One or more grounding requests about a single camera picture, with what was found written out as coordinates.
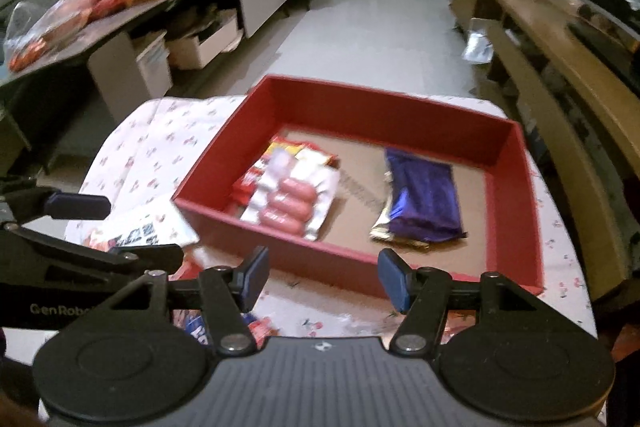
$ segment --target white floral tablecloth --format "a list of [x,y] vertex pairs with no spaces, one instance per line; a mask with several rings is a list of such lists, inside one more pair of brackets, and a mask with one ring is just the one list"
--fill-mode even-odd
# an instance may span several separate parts
[[[428,98],[505,118],[498,107],[484,100]],[[162,98],[144,103],[105,141],[80,191],[108,197],[114,216],[173,191],[242,99]],[[595,335],[590,299],[574,247],[530,158],[529,164],[543,241],[545,290],[540,298]],[[71,221],[65,238],[81,244],[96,225],[95,221]],[[215,257],[204,247],[197,248],[194,255],[209,266],[239,262]],[[377,334],[388,339],[401,320],[384,299],[273,271],[254,314],[268,317],[274,329],[288,336]]]

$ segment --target black circular disc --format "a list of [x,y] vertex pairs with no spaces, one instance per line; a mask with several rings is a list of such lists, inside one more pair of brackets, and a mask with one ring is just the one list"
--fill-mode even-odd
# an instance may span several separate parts
[[602,407],[614,365],[597,340],[575,333],[495,333],[470,328],[440,356],[443,380],[460,400],[517,422],[556,422]]
[[44,403],[89,422],[129,422],[172,409],[200,384],[206,350],[167,325],[143,333],[65,333],[33,363]]

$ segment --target purple snack bag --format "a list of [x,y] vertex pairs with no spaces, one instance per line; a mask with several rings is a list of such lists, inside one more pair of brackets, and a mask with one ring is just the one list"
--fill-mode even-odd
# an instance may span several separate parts
[[398,149],[385,156],[393,178],[389,232],[424,243],[466,237],[451,166]]

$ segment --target screw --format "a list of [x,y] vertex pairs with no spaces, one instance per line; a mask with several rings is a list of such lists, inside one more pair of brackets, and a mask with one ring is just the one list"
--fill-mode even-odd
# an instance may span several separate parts
[[222,340],[220,341],[220,347],[226,351],[231,351],[232,353],[244,351],[249,346],[251,346],[251,340],[242,333],[227,335],[226,337],[222,337]]
[[401,335],[396,339],[396,346],[401,351],[414,353],[427,346],[427,341],[420,335]]

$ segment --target floor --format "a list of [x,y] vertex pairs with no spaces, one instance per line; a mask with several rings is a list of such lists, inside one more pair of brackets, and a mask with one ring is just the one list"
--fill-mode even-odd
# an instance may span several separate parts
[[[472,67],[461,54],[449,0],[313,0],[277,13],[243,41],[200,89],[199,98],[244,94],[265,73],[309,76],[417,94],[472,96]],[[77,192],[90,160],[62,156],[40,179]],[[29,228],[63,237],[65,221],[43,217]],[[42,332],[6,330],[8,355],[31,362]]]

